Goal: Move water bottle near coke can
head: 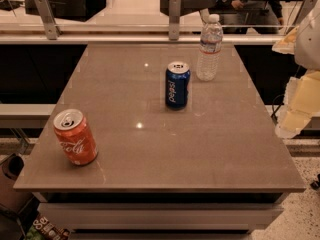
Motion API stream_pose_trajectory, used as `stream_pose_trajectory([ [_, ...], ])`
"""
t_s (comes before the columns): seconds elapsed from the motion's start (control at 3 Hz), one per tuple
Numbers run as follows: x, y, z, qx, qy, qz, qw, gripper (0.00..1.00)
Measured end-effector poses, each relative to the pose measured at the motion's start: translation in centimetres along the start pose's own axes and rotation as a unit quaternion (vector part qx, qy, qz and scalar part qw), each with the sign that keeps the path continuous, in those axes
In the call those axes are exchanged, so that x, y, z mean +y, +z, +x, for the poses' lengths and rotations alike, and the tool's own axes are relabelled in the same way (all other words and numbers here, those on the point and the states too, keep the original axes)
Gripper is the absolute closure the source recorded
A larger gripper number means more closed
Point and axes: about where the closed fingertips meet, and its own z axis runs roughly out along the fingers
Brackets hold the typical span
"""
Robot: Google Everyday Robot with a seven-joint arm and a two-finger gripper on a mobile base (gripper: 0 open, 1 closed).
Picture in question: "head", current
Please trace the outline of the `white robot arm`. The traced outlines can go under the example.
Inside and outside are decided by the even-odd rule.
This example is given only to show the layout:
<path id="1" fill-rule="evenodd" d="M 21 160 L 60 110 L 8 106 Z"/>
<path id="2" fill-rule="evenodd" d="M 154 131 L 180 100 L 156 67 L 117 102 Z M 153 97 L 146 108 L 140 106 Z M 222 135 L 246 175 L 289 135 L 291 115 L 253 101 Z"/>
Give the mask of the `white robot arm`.
<path id="1" fill-rule="evenodd" d="M 320 112 L 320 11 L 311 12 L 272 50 L 292 54 L 295 63 L 306 69 L 300 78 L 291 77 L 286 85 L 275 133 L 290 139 L 298 135 Z"/>

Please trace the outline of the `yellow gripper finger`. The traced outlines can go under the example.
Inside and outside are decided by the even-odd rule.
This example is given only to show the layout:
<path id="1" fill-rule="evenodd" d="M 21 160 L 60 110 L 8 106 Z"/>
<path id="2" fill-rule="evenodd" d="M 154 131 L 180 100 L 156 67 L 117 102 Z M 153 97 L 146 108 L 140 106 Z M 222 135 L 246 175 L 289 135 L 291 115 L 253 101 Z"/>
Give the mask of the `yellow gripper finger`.
<path id="1" fill-rule="evenodd" d="M 283 139 L 298 135 L 320 112 L 320 71 L 307 71 L 291 77 L 286 86 L 284 105 L 279 110 L 275 133 Z"/>
<path id="2" fill-rule="evenodd" d="M 273 46 L 272 50 L 281 54 L 294 54 L 296 37 L 297 37 L 298 28 L 295 27 L 292 29 L 284 38 L 277 41 Z"/>

